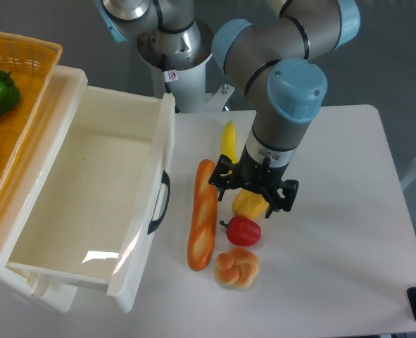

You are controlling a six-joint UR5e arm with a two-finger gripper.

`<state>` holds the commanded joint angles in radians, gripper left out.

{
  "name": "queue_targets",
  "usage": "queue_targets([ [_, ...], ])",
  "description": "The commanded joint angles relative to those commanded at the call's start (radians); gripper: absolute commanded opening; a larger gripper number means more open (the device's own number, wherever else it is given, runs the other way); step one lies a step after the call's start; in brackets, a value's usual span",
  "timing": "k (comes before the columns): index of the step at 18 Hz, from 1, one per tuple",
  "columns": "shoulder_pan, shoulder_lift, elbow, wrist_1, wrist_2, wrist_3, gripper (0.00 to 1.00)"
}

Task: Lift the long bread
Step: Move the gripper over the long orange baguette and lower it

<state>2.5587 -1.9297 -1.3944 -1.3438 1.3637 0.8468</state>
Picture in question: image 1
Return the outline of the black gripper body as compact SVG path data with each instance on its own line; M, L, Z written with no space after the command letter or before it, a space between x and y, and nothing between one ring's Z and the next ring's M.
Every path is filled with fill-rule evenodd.
M247 144L230 177L230 188L244 188L264 197L286 197L291 180L282 177L291 162L291 151L275 152L260 144Z

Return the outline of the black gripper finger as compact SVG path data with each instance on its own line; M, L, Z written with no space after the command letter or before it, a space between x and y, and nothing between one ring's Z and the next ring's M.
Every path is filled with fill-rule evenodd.
M289 212L298 193L298 187L298 180L280 180L274 186L264 188L263 196L269 204L265 218L270 218L273 212Z
M218 201L222 201L224 193L230 189L237 189L239 187L238 165L232 160L222 154L213 173L211 174L209 184L213 185L218 191Z

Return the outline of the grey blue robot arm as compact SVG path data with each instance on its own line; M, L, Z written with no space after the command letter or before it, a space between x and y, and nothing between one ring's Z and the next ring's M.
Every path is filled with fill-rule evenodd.
M172 94L183 113L207 109L206 63L214 60L256 110L238 163L221 156L210 177L219 192L261 195L268 213L290 211L296 180L291 159L318 114L327 78L313 59L352 40L360 29L354 1L273 1L278 19L258 29L234 19L213 32L193 1L97 1L116 42L133 39L150 67L156 96Z

